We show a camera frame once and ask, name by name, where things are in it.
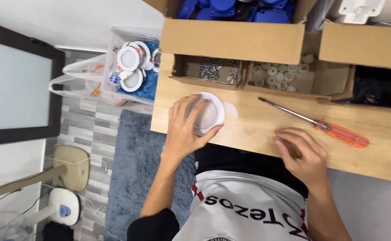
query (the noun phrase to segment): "wooden table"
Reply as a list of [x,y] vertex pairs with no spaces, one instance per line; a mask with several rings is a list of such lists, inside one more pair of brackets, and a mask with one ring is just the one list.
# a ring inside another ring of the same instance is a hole
[[[183,96],[207,91],[234,104],[239,112],[239,118],[226,114],[224,127],[211,143],[278,156],[272,139],[274,131],[281,127],[298,127],[310,133],[328,151],[328,167],[391,180],[391,110],[381,112],[377,108],[325,105],[316,101],[245,90],[186,85],[168,77],[173,61],[172,54],[162,55],[151,122],[152,131],[167,133],[169,108],[175,101]],[[323,118],[327,122],[350,129],[368,137],[370,145],[365,149],[352,147],[314,129],[307,121],[259,101],[258,96],[310,118]]]

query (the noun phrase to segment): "hand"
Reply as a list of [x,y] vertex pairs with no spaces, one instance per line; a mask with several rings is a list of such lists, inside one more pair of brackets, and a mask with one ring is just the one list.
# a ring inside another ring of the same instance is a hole
[[193,102],[200,99],[200,96],[196,94],[183,97],[169,109],[166,144],[161,153],[161,159],[167,162],[168,168],[176,169],[185,156],[205,146],[222,128],[222,126],[215,126],[204,136],[196,136],[194,134],[196,118],[209,103],[209,100],[204,100],[194,107],[188,118],[187,109]]
[[312,136],[304,130],[292,128],[278,130],[276,135],[294,144],[303,155],[299,158],[293,158],[282,141],[274,141],[286,169],[300,179],[310,192],[330,184],[327,177],[328,153]]

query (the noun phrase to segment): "white t-shirt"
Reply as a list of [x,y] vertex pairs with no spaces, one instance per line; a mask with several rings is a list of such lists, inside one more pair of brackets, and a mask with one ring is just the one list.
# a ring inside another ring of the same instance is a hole
[[193,185],[191,216],[173,241],[301,241],[305,199],[275,180],[207,171]]

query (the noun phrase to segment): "black sleeve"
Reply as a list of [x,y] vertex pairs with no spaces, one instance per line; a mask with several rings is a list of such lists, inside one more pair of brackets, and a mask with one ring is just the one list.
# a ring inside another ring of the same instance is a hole
[[127,229],[127,241],[171,241],[179,232],[175,214],[168,208],[139,218]]

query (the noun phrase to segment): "blue fluffy rug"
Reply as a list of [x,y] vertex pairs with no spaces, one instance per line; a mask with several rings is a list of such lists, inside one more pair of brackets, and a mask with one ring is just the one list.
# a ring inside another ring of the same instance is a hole
[[[113,172],[108,193],[105,241],[117,241],[107,232],[127,239],[127,228],[139,218],[145,197],[160,163],[166,134],[150,131],[151,116],[123,110],[120,116]],[[177,169],[172,211],[182,226],[189,217],[196,180],[194,156],[188,155]]]

